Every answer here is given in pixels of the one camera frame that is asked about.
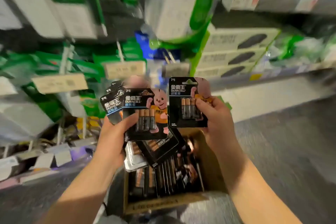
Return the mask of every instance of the left hand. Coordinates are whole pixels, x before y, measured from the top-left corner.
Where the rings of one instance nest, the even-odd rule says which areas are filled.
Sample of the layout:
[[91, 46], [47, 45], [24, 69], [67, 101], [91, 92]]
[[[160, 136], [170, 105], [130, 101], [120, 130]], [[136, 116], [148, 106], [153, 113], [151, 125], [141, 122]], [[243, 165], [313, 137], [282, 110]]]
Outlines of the left hand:
[[117, 169], [122, 166], [125, 160], [123, 150], [124, 133], [138, 121], [138, 114], [132, 114], [116, 125], [110, 123], [107, 116], [104, 118], [104, 124], [98, 139], [98, 145], [93, 157], [102, 158], [108, 161]]

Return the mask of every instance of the white box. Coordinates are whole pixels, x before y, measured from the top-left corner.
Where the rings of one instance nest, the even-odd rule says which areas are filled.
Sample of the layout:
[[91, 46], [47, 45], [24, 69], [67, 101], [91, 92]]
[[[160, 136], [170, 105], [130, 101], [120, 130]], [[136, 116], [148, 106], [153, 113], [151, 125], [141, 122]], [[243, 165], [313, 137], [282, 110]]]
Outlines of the white box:
[[280, 26], [250, 11], [226, 12], [217, 7], [205, 34], [202, 52], [267, 47], [280, 33]]
[[239, 65], [229, 66], [214, 66], [208, 68], [198, 68], [195, 71], [194, 77], [202, 78], [228, 78], [230, 76], [249, 73], [255, 63], [241, 63]]
[[187, 35], [196, 0], [145, 0], [145, 23], [157, 38], [176, 39]]
[[264, 55], [265, 51], [266, 48], [262, 47], [234, 51], [203, 52], [197, 68], [256, 62]]

